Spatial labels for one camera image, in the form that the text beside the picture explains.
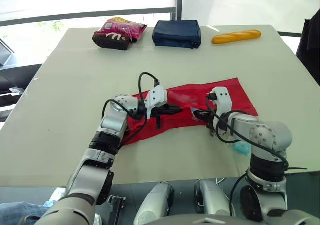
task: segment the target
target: blue object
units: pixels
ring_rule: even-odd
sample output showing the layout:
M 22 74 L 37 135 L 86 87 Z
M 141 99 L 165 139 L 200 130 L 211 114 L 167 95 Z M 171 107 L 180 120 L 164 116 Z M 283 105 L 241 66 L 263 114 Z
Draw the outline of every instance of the blue object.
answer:
M 48 210 L 49 207 L 27 202 L 2 203 L 0 204 L 0 224 L 17 225 L 23 217 L 42 217 Z M 26 225 L 34 225 L 35 223 L 35 220 L 27 220 Z
M 251 152 L 251 144 L 245 141 L 238 141 L 233 144 L 233 150 L 248 156 Z
M 201 45 L 201 30 L 198 21 L 158 21 L 153 42 L 159 47 L 197 49 Z

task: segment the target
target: black cable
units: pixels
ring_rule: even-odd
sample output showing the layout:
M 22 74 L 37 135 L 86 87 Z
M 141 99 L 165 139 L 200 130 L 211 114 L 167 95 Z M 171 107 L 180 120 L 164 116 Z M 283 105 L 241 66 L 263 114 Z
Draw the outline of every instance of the black cable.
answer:
M 109 99 L 109 100 L 107 100 L 107 101 L 105 102 L 105 104 L 104 104 L 104 106 L 103 106 L 103 109 L 102 109 L 102 118 L 101 118 L 101 119 L 104 119 L 107 105 L 108 105 L 108 103 L 110 103 L 110 102 L 117 104 L 117 105 L 118 105 L 119 107 L 121 107 L 131 118 L 134 118 L 134 117 L 132 116 L 132 113 L 131 113 L 130 111 L 128 111 L 121 103 L 119 103 L 118 101 L 116 101 L 116 100 L 114 100 L 114 99 Z
M 148 121 L 147 108 L 146 108 L 145 99 L 144 99 L 144 96 L 142 95 L 142 89 L 141 89 L 141 79 L 142 79 L 143 75 L 148 75 L 151 78 L 153 78 L 154 79 L 154 86 L 159 84 L 159 80 L 155 76 L 153 76 L 151 73 L 143 72 L 140 74 L 139 80 L 138 80 L 138 89 L 139 89 L 140 99 L 141 99 L 142 105 L 143 105 L 144 123 L 134 134 L 132 134 L 130 137 L 128 137 L 125 141 L 123 141 L 121 143 L 121 145 L 119 146 L 119 149 L 121 149 L 126 143 L 128 143 L 131 139 L 133 139 L 138 133 L 140 133 L 145 128 L 147 121 Z
M 234 192 L 236 190 L 236 187 L 237 187 L 238 183 L 240 183 L 240 181 L 242 179 L 244 179 L 245 176 L 247 176 L 247 172 L 245 172 L 245 174 L 243 174 L 241 177 L 239 177 L 239 179 L 235 182 L 235 184 L 233 185 L 233 188 L 231 190 L 230 200 L 229 200 L 230 217 L 232 217 L 232 198 L 234 196 Z
M 288 170 L 308 170 L 308 168 L 304 168 L 304 167 L 289 167 Z
M 233 110 L 233 111 L 228 111 L 228 112 L 225 113 L 224 115 L 228 118 L 228 116 L 229 116 L 230 114 L 233 114 L 233 113 L 248 114 L 248 113 L 246 113 L 245 111 Z M 219 134 L 219 126 L 220 126 L 220 123 L 221 123 L 221 121 L 219 120 L 219 121 L 217 122 L 216 126 L 215 126 L 215 134 L 216 134 L 217 138 L 218 138 L 220 141 L 224 142 L 225 144 L 234 144 L 234 143 L 240 141 L 240 140 L 233 140 L 233 141 L 224 140 L 224 139 L 220 136 L 220 134 Z
M 234 130 L 233 127 L 231 127 L 225 120 L 223 120 L 220 116 L 218 116 L 216 114 L 216 112 L 212 109 L 212 107 L 209 105 L 209 98 L 206 97 L 205 98 L 205 103 L 206 103 L 206 106 L 208 107 L 208 109 L 212 112 L 212 114 L 217 118 L 219 119 L 228 129 L 230 129 L 234 134 L 236 134 L 239 138 L 241 138 L 242 140 L 246 141 L 247 143 L 259 148 L 259 149 L 262 149 L 264 151 L 267 151 L 269 153 L 271 153 L 272 155 L 278 157 L 279 159 L 281 159 L 283 162 L 284 162 L 284 170 L 287 171 L 288 170 L 288 167 L 289 167 L 289 162 L 287 161 L 287 159 L 285 157 L 283 157 L 282 155 L 278 154 L 277 152 L 273 151 L 272 149 L 269 149 L 267 147 L 264 147 L 258 143 L 255 143 L 251 140 L 249 140 L 248 138 L 246 138 L 245 136 L 241 135 L 239 132 L 237 132 L 236 130 Z

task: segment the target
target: white wall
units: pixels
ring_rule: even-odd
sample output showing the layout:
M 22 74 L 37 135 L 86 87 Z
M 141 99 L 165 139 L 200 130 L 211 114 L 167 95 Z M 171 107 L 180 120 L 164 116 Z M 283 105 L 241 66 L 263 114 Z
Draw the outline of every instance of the white wall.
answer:
M 273 25 L 279 32 L 301 33 L 320 0 L 182 0 L 182 19 L 206 25 Z

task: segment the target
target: white table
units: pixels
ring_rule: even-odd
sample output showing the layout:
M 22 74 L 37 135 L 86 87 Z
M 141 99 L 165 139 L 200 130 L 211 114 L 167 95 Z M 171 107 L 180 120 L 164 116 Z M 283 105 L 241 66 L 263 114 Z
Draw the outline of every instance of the white table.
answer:
M 148 28 L 128 51 L 118 51 L 98 48 L 91 40 L 94 28 L 70 29 L 0 132 L 0 186 L 65 186 L 95 135 L 104 102 L 136 94 L 141 72 L 154 74 L 165 88 L 238 77 L 260 119 L 291 130 L 290 165 L 318 171 L 318 84 L 272 26 L 216 28 L 258 29 L 262 37 L 213 45 L 218 32 L 202 27 L 202 45 L 191 50 L 155 47 Z M 143 90 L 152 86 L 143 79 Z M 113 183 L 236 177 L 249 161 L 204 126 L 179 128 L 122 148 Z

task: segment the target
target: cable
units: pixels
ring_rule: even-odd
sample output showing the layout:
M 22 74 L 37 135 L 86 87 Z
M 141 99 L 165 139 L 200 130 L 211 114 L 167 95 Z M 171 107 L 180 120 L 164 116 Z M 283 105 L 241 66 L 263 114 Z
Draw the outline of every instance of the cable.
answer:
M 218 179 L 216 178 L 216 179 L 215 179 L 215 183 L 216 183 L 217 185 L 219 185 L 219 184 L 222 183 L 224 180 L 226 180 L 225 177 L 222 178 L 220 181 L 218 181 Z
M 212 114 L 219 119 L 228 129 L 230 129 L 230 131 L 232 131 L 234 134 L 236 134 L 239 138 L 241 138 L 242 140 L 246 141 L 247 143 L 262 149 L 266 152 L 271 153 L 272 155 L 278 157 L 279 159 L 281 159 L 284 162 L 284 170 L 287 171 L 288 167 L 289 167 L 289 162 L 287 161 L 287 159 L 285 159 L 285 157 L 283 157 L 282 155 L 278 154 L 277 152 L 273 151 L 272 149 L 269 149 L 267 147 L 264 147 L 258 143 L 255 143 L 251 140 L 249 140 L 248 138 L 246 138 L 245 136 L 241 135 L 239 132 L 237 132 L 236 130 L 233 129 L 233 127 L 231 127 L 225 120 L 223 120 L 220 116 L 218 116 L 215 111 L 212 109 L 212 107 L 209 105 L 209 99 L 208 97 L 205 98 L 205 103 L 206 106 L 208 107 L 208 109 L 212 112 Z
M 143 75 L 148 75 L 151 78 L 153 78 L 154 79 L 154 86 L 159 85 L 159 80 L 155 76 L 153 76 L 151 73 L 143 72 L 140 74 L 139 80 L 138 80 L 138 89 L 139 89 L 140 99 L 143 101 L 142 105 L 143 105 L 143 111 L 144 111 L 144 123 L 134 134 L 132 134 L 130 137 L 128 137 L 125 141 L 123 141 L 121 143 L 121 145 L 119 146 L 119 150 L 126 143 L 128 143 L 131 139 L 133 139 L 136 135 L 138 135 L 138 133 L 140 133 L 145 128 L 147 121 L 148 121 L 147 108 L 146 108 L 145 99 L 144 99 L 144 96 L 142 95 L 142 89 L 141 89 L 141 79 L 142 79 Z
M 234 196 L 234 192 L 236 190 L 236 187 L 237 187 L 238 183 L 240 183 L 240 181 L 242 179 L 244 179 L 245 176 L 247 176 L 247 172 L 245 172 L 245 174 L 243 174 L 241 177 L 239 177 L 239 179 L 235 182 L 235 184 L 233 185 L 233 188 L 231 190 L 230 200 L 229 200 L 230 217 L 232 217 L 232 198 Z
M 304 168 L 304 167 L 289 167 L 288 170 L 308 170 L 308 168 Z
M 233 114 L 233 113 L 248 114 L 248 113 L 246 113 L 245 111 L 233 110 L 233 111 L 228 111 L 228 112 L 225 113 L 224 115 L 228 118 L 228 116 L 229 116 L 230 114 Z M 224 140 L 224 139 L 220 136 L 220 134 L 219 134 L 220 123 L 221 123 L 221 121 L 219 120 L 219 121 L 217 122 L 216 126 L 215 126 L 215 134 L 216 134 L 217 138 L 218 138 L 220 141 L 224 142 L 225 144 L 234 144 L 234 143 L 240 141 L 240 140 L 233 140 L 233 141 Z

